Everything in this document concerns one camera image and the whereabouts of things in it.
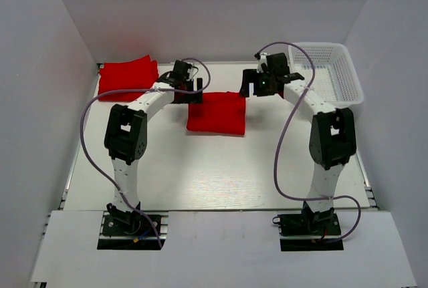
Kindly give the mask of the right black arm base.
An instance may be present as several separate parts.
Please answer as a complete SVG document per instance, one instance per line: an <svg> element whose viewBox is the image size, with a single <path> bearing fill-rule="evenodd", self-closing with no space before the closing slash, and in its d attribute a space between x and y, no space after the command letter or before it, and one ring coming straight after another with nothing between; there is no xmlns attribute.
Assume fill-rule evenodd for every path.
<svg viewBox="0 0 428 288"><path fill-rule="evenodd" d="M312 212L305 206L299 213L279 214L272 219L279 228L282 252L342 251L344 245L337 214L331 208Z"/></svg>

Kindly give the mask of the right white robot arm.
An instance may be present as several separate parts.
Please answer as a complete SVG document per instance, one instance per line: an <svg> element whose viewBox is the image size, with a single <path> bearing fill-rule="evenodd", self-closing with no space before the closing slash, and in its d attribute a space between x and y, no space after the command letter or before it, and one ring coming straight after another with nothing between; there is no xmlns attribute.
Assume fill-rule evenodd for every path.
<svg viewBox="0 0 428 288"><path fill-rule="evenodd" d="M280 95L311 124L308 149L314 162L312 183L306 198L303 228L312 234L326 226L333 213L333 198L339 176L356 153L354 115L350 108L337 108L319 96L304 77L292 73L284 53L257 53L257 68L243 71L240 96Z"/></svg>

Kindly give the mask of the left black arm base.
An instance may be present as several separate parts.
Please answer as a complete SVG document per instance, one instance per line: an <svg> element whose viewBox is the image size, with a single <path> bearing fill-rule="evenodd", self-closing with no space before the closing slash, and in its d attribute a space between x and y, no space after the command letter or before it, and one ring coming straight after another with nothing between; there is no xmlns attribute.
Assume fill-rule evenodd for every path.
<svg viewBox="0 0 428 288"><path fill-rule="evenodd" d="M167 214L149 214L106 206L97 249L99 251L159 251L167 238Z"/></svg>

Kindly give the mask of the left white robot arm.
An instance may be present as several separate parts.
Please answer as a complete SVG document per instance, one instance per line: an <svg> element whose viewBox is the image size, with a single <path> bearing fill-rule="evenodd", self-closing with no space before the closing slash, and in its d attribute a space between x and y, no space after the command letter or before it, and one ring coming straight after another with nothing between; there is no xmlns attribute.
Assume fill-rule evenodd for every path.
<svg viewBox="0 0 428 288"><path fill-rule="evenodd" d="M148 123L169 104L200 104L206 86L196 78L197 60L177 60L172 70L161 75L148 91L127 105L116 104L108 118L104 146L114 168L114 202L109 211L124 211L118 226L128 234L140 229L141 217L137 191L138 162L148 146Z"/></svg>

